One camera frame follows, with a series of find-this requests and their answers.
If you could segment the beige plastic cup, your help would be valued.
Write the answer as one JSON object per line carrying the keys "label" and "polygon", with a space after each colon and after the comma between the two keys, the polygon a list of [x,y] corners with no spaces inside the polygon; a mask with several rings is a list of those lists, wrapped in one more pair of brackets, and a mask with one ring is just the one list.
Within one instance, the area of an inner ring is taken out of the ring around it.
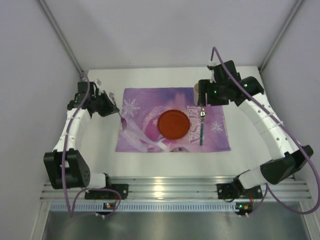
{"label": "beige plastic cup", "polygon": [[196,83],[193,87],[193,101],[196,106],[198,106],[199,101],[199,84]]}

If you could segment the pink metal fork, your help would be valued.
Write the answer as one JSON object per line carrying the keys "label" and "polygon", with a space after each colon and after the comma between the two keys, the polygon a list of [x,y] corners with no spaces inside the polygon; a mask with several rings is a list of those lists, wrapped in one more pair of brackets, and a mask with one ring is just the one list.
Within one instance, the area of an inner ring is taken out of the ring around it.
{"label": "pink metal fork", "polygon": [[[116,100],[115,100],[115,96],[112,92],[109,93],[109,97],[110,97],[111,101],[113,102],[113,104],[118,108]],[[118,115],[120,117],[122,131],[124,132],[127,129],[127,121],[120,113],[120,110],[118,111]]]}

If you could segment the teal handled metal spoon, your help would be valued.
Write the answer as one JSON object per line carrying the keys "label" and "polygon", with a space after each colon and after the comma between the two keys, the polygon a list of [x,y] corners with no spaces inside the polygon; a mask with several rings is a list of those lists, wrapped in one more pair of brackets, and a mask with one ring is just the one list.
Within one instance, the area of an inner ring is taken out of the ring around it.
{"label": "teal handled metal spoon", "polygon": [[204,140],[204,123],[205,123],[205,117],[207,115],[207,112],[205,108],[201,108],[200,113],[199,113],[199,118],[200,118],[200,138],[199,138],[199,145],[203,145],[203,140]]}

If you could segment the purple Elsa placemat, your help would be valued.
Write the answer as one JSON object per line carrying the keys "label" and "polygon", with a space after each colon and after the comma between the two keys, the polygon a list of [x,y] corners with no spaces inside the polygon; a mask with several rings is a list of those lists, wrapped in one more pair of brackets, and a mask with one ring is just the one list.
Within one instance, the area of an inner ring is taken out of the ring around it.
{"label": "purple Elsa placemat", "polygon": [[205,117],[195,105],[191,87],[126,88],[116,152],[215,153],[229,144],[222,106],[206,106]]}

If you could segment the red round plate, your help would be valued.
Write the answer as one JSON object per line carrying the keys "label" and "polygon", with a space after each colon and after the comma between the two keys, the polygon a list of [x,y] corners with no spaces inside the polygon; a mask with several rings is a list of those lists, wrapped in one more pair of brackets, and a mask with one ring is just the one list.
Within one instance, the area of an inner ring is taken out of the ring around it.
{"label": "red round plate", "polygon": [[190,129],[190,120],[180,110],[167,110],[157,120],[159,133],[168,140],[183,138]]}

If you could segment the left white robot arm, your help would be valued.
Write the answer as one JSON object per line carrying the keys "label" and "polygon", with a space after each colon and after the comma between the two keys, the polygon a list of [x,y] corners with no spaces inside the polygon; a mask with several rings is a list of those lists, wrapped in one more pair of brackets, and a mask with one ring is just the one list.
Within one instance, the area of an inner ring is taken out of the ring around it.
{"label": "left white robot arm", "polygon": [[99,80],[77,83],[77,93],[67,105],[62,134],[53,150],[44,154],[45,169],[55,190],[63,187],[102,189],[111,184],[106,173],[90,170],[80,153],[82,138],[93,114],[107,117],[120,112],[100,84]]}

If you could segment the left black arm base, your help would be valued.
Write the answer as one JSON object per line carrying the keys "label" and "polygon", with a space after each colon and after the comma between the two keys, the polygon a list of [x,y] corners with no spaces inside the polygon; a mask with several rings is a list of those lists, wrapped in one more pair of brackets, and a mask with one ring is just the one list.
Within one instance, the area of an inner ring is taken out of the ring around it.
{"label": "left black arm base", "polygon": [[89,190],[85,193],[84,198],[86,200],[118,200],[120,195],[122,200],[128,197],[129,185],[128,184],[112,184],[109,189],[115,191],[106,190]]}

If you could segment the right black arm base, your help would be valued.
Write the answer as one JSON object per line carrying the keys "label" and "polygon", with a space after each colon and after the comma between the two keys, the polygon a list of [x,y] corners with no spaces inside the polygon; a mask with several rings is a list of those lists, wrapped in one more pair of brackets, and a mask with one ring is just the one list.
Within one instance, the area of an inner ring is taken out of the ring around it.
{"label": "right black arm base", "polygon": [[253,188],[240,191],[237,190],[235,186],[231,183],[218,183],[216,185],[218,199],[231,201],[239,199],[261,199],[263,197],[262,189],[260,186],[255,186]]}

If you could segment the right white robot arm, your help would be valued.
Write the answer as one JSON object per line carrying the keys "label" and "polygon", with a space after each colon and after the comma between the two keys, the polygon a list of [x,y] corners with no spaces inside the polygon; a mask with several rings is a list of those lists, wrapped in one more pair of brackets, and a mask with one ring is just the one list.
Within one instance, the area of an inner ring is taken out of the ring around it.
{"label": "right white robot arm", "polygon": [[252,122],[271,156],[269,161],[233,179],[231,185],[238,195],[259,185],[276,185],[300,171],[307,163],[306,157],[311,157],[314,151],[310,145],[305,145],[304,152],[301,152],[281,128],[281,122],[258,80],[253,76],[241,78],[232,60],[209,64],[207,68],[212,76],[199,80],[197,105],[223,106],[234,102]]}

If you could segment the left aluminium corner post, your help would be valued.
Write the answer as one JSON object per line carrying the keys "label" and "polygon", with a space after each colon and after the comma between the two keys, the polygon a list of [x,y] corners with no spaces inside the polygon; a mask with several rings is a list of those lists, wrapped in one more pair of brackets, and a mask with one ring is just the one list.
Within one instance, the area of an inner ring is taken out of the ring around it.
{"label": "left aluminium corner post", "polygon": [[40,7],[41,11],[43,12],[45,18],[48,20],[50,26],[52,27],[55,35],[57,36],[65,53],[67,54],[67,56],[71,60],[73,66],[75,67],[75,69],[77,70],[79,75],[81,75],[84,72],[84,70],[82,69],[79,61],[77,60],[67,38],[65,37],[63,31],[61,30],[56,18],[54,17],[52,11],[49,8],[47,2],[45,0],[35,0],[35,2],[38,4],[38,6]]}

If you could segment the aluminium corner post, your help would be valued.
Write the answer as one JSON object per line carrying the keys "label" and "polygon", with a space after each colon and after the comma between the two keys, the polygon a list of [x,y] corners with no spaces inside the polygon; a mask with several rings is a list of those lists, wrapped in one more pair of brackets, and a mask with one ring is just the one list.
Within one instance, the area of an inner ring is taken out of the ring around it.
{"label": "aluminium corner post", "polygon": [[84,72],[84,70],[82,69],[79,61],[77,60],[67,38],[65,37],[63,31],[61,30],[56,18],[54,17],[52,11],[49,8],[47,2],[45,0],[35,0],[35,2],[38,4],[38,6],[40,7],[41,11],[43,12],[45,18],[48,20],[50,26],[52,27],[55,35],[57,36],[65,53],[67,54],[67,56],[71,60],[73,66],[75,67],[75,69],[77,70],[79,75],[81,75]]}
{"label": "aluminium corner post", "polygon": [[276,50],[281,45],[282,40],[284,39],[285,35],[287,34],[288,30],[292,26],[295,18],[303,8],[306,0],[295,0],[293,2],[292,7],[290,8],[287,16],[285,17],[283,23],[281,24],[281,27],[279,31],[277,32],[274,40],[272,41],[272,44],[270,45],[270,48],[268,49],[266,55],[263,57],[262,63],[258,67],[259,73],[262,74],[263,71],[268,66],[269,62],[271,61],[272,57],[276,53]]}

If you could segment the right aluminium corner post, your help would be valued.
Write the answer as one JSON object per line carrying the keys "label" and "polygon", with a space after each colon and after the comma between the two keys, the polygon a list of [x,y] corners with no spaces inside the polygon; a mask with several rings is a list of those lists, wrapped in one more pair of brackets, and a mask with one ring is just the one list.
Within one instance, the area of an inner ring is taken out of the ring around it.
{"label": "right aluminium corner post", "polygon": [[295,0],[293,2],[292,7],[290,8],[287,16],[285,17],[283,23],[281,24],[281,27],[279,31],[277,32],[274,40],[272,41],[272,44],[270,45],[270,48],[268,49],[266,55],[263,57],[262,63],[258,67],[259,73],[262,74],[263,71],[268,66],[269,62],[271,61],[272,57],[276,53],[276,50],[281,45],[282,40],[284,39],[285,35],[287,34],[288,30],[292,26],[295,18],[303,8],[306,0]]}

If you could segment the aluminium mounting rail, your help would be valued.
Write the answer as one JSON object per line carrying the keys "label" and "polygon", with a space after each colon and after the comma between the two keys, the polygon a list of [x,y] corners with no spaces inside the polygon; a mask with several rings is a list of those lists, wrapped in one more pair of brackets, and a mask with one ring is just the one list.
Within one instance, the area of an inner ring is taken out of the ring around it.
{"label": "aluminium mounting rail", "polygon": [[[216,200],[217,184],[231,182],[228,176],[196,177],[111,177],[113,184],[128,185],[128,200]],[[308,201],[311,194],[305,181],[289,177],[269,185],[284,202]]]}

